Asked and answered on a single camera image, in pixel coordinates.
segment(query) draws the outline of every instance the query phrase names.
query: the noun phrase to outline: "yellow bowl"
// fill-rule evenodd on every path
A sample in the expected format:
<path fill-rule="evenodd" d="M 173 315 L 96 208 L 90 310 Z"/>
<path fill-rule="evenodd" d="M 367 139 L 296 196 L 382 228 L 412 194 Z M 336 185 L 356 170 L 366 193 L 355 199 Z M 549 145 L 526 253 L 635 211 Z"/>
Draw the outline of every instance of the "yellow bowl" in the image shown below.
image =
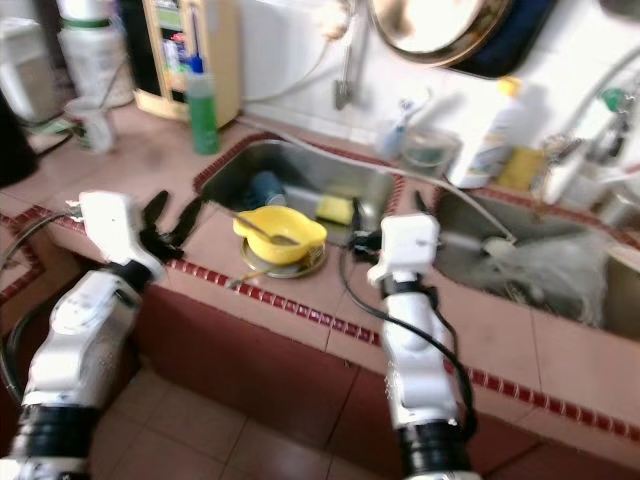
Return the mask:
<path fill-rule="evenodd" d="M 238 215 L 262 228 L 271 236 L 284 235 L 300 244 L 275 245 L 264 235 L 234 220 L 233 231 L 247 239 L 253 253 L 276 265 L 297 262 L 310 249 L 322 246 L 327 239 L 326 228 L 292 208 L 269 205 L 250 212 L 241 212 Z"/>

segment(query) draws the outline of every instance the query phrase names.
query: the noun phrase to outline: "spoon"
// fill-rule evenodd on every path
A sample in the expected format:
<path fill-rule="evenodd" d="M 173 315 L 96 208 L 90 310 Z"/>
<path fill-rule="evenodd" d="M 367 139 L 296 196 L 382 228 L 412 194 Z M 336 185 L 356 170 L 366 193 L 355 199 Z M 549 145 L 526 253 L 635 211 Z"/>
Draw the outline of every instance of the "spoon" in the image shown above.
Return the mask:
<path fill-rule="evenodd" d="M 274 245 L 300 245 L 300 242 L 297 242 L 293 238 L 289 238 L 289 237 L 287 237 L 285 235 L 269 235 L 263 229 L 258 227 L 255 223 L 250 222 L 249 220 L 247 220 L 244 217 L 241 217 L 236 212 L 232 212 L 231 210 L 228 210 L 228 213 L 233 218 L 238 220 L 240 223 L 246 225 L 251 230 L 255 230 L 260 235 L 262 235 L 263 237 L 267 238 L 267 240 L 269 240 L 269 243 L 273 243 Z"/>

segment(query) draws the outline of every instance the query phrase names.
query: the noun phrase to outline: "wall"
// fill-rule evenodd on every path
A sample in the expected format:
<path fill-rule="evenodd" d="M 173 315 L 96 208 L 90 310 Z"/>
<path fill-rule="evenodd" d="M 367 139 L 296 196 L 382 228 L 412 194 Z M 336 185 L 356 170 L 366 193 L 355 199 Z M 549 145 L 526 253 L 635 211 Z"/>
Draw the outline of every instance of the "wall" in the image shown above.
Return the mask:
<path fill-rule="evenodd" d="M 284 85 L 285 79 L 295 78 L 294 72 L 302 75 L 313 64 L 322 40 L 310 12 L 314 4 L 322 3 L 241 1 L 245 75 L 251 76 L 246 82 L 251 93 L 259 90 L 256 85 L 262 85 L 260 93 L 274 91 L 267 86 Z M 559 0 L 530 56 L 514 72 L 527 87 L 523 102 L 528 112 L 526 122 L 515 128 L 516 143 L 539 146 L 546 135 L 562 129 L 600 76 L 640 43 L 639 33 L 640 23 L 608 16 L 597 0 Z M 332 91 L 333 80 L 340 76 L 342 51 L 342 44 L 334 44 L 314 80 L 302 88 L 276 100 L 247 104 L 245 111 L 366 143 L 379 122 L 397 110 L 400 98 L 429 85 L 441 108 L 428 120 L 464 140 L 470 120 L 482 112 L 483 97 L 495 89 L 493 81 L 408 63 L 370 33 L 358 104 L 338 112 L 332 107 Z M 255 58 L 261 59 L 260 65 Z"/>

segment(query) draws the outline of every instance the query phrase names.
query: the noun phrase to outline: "kitchen sink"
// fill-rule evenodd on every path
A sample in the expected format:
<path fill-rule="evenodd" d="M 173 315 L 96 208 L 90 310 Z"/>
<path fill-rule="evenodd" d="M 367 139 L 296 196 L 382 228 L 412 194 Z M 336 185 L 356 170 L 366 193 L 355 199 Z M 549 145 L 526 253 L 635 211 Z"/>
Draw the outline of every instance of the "kitchen sink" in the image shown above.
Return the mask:
<path fill-rule="evenodd" d="M 489 213 L 509 229 L 520 243 L 587 232 L 591 227 L 563 217 L 545 214 L 538 218 L 525 206 L 475 195 Z M 572 320 L 580 314 L 580 302 L 555 292 L 544 292 L 543 298 L 522 295 L 522 289 L 511 284 L 478 283 L 470 272 L 484 262 L 488 255 L 483 249 L 486 239 L 504 237 L 482 215 L 464 200 L 451 193 L 443 193 L 436 207 L 440 222 L 440 248 L 435 267 L 450 279 L 471 288 L 527 303 Z M 607 294 L 603 304 L 604 329 L 640 340 L 640 274 L 609 257 L 606 266 Z"/>
<path fill-rule="evenodd" d="M 343 163 L 283 140 L 258 140 L 208 180 L 202 186 L 201 196 L 231 210 L 246 210 L 244 192 L 251 179 L 265 170 L 273 172 L 280 180 L 287 205 L 311 219 L 316 219 L 322 195 L 358 198 L 366 230 L 379 228 L 394 189 L 392 175 L 364 164 Z M 345 243 L 349 233 L 347 226 L 316 220 L 327 228 L 329 242 Z"/>

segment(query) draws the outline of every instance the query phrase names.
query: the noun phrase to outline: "tiled countertop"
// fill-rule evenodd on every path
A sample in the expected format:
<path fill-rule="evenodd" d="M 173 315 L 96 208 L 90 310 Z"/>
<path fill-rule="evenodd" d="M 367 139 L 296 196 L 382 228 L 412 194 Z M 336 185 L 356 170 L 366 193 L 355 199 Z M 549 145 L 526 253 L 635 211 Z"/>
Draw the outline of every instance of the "tiled countertop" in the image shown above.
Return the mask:
<path fill-rule="evenodd" d="M 45 157 L 34 175 L 0 191 L 0 212 L 16 200 L 57 210 L 65 200 L 91 189 L 131 194 L 144 203 L 166 189 L 172 201 L 161 228 L 168 229 L 193 197 L 198 173 L 257 133 L 233 124 L 221 133 L 222 154 L 202 157 L 192 152 L 190 131 L 184 124 L 144 114 L 133 106 L 114 111 L 114 120 L 120 136 L 114 152 L 96 156 L 74 142 L 67 143 Z M 369 153 L 344 141 L 294 133 L 357 155 Z M 411 210 L 414 189 L 425 198 L 434 193 L 429 185 L 406 179 L 396 199 L 396 213 Z M 33 210 L 32 214 L 41 211 Z M 337 247 L 328 246 L 328 261 L 313 276 L 295 281 L 262 277 L 240 291 L 229 291 L 222 286 L 224 280 L 248 271 L 231 224 L 222 209 L 208 205 L 185 246 L 186 261 L 172 263 L 162 285 L 385 373 L 387 361 L 377 335 L 380 322 L 345 295 L 337 275 Z M 50 232 L 60 245 L 98 258 L 97 249 L 81 231 L 56 224 Z M 366 285 L 365 270 L 365 266 L 352 267 L 352 285 L 365 300 L 378 304 L 376 291 Z M 471 290 L 438 272 L 429 280 L 439 287 L 442 311 L 459 332 L 462 360 L 472 370 L 481 410 L 540 431 L 548 426 L 540 412 L 550 413 L 623 442 L 640 459 L 640 376 L 623 375 L 640 371 L 640 343 Z M 582 430 L 571 435 L 563 441 L 584 437 Z M 640 460 L 634 466 L 640 469 Z"/>

